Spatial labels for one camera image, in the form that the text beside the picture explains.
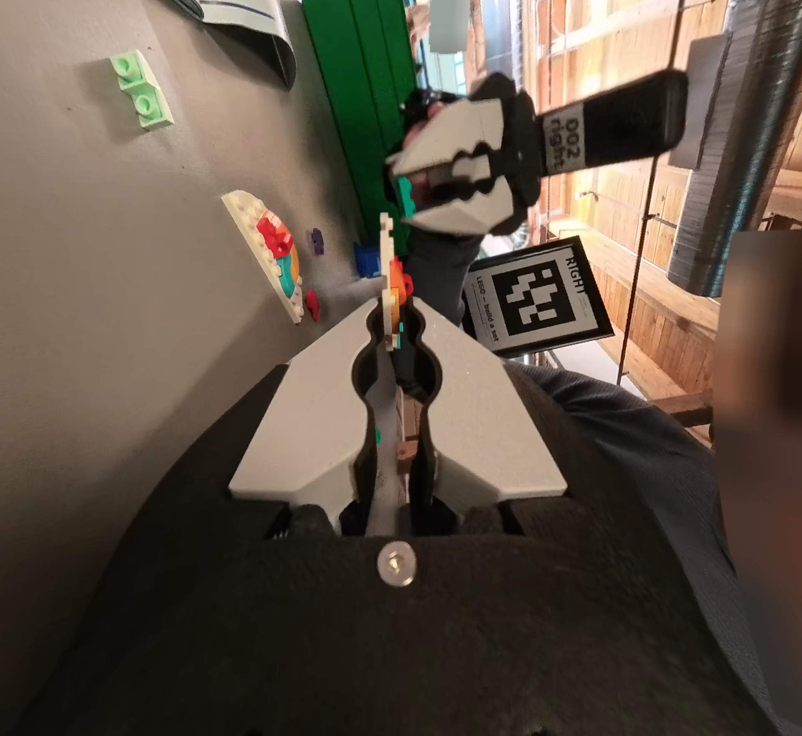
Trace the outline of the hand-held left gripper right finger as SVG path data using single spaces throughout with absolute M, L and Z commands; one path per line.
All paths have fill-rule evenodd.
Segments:
M 520 399 L 503 361 L 421 300 L 418 355 L 434 364 L 434 388 L 421 417 L 433 457 L 432 493 L 448 507 L 561 497 L 556 461 Z

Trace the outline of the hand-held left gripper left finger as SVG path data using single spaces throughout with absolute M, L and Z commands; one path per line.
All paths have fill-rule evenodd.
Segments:
M 235 499 L 320 507 L 338 532 L 365 532 L 376 488 L 376 419 L 366 395 L 383 340 L 366 302 L 287 365 L 228 485 Z

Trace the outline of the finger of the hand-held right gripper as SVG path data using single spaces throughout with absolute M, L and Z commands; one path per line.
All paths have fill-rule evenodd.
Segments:
M 447 105 L 420 134 L 390 158 L 393 178 L 409 177 L 431 168 L 450 165 L 456 158 L 472 157 L 479 146 L 498 151 L 504 138 L 501 99 L 462 99 Z
M 435 234 L 486 235 L 513 217 L 513 191 L 504 177 L 469 181 L 466 177 L 434 176 L 426 186 L 408 178 L 416 213 L 406 224 Z

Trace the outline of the colourful lego plate model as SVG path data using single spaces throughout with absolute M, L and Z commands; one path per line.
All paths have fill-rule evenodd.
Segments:
M 404 330 L 402 307 L 414 292 L 414 284 L 404 265 L 396 256 L 392 235 L 394 221 L 385 212 L 379 216 L 379 266 L 382 284 L 382 312 L 384 344 L 387 351 L 399 348 L 400 334 Z

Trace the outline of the colourful half-round lego plate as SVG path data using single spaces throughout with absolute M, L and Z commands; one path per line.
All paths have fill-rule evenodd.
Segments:
M 260 199 L 244 190 L 224 194 L 221 200 L 290 320 L 300 324 L 305 316 L 305 288 L 289 228 Z

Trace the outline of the person's right forearm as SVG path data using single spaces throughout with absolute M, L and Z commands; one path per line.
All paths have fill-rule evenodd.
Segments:
M 413 298 L 424 301 L 459 329 L 465 314 L 467 272 L 479 257 L 483 239 L 483 235 L 456 236 L 414 228 L 407 240 L 404 268 L 413 283 Z M 427 394 L 416 379 L 415 344 L 406 333 L 400 335 L 400 347 L 391 358 L 398 387 L 424 403 Z

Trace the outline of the mint green lego brick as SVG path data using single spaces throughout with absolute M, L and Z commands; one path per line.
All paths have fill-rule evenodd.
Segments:
M 109 59 L 119 89 L 133 105 L 142 129 L 157 130 L 174 125 L 174 117 L 161 87 L 139 50 L 130 50 Z

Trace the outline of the person's right hand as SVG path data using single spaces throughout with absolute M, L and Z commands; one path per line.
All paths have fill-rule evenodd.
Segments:
M 436 119 L 436 117 L 446 109 L 446 105 L 440 102 L 432 104 L 426 109 L 423 119 L 416 121 L 410 129 L 406 132 L 403 142 L 402 150 L 407 150 L 422 134 L 422 132 L 429 126 L 429 124 Z

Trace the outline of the green plastic bin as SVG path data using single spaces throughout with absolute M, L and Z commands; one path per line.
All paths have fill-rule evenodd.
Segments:
M 361 209 L 366 240 L 394 219 L 396 253 L 409 228 L 386 197 L 385 159 L 404 139 L 401 106 L 417 88 L 403 0 L 303 0 L 302 10 Z

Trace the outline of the black framed marker sign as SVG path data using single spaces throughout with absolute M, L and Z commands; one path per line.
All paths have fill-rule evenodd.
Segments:
M 513 359 L 614 335 L 578 235 L 476 260 L 462 293 L 464 331 Z

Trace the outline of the silver ventilation duct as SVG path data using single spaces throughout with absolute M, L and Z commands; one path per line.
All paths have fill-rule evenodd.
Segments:
M 764 217 L 800 114 L 801 0 L 730 0 L 729 43 L 667 278 L 717 298 L 735 234 Z

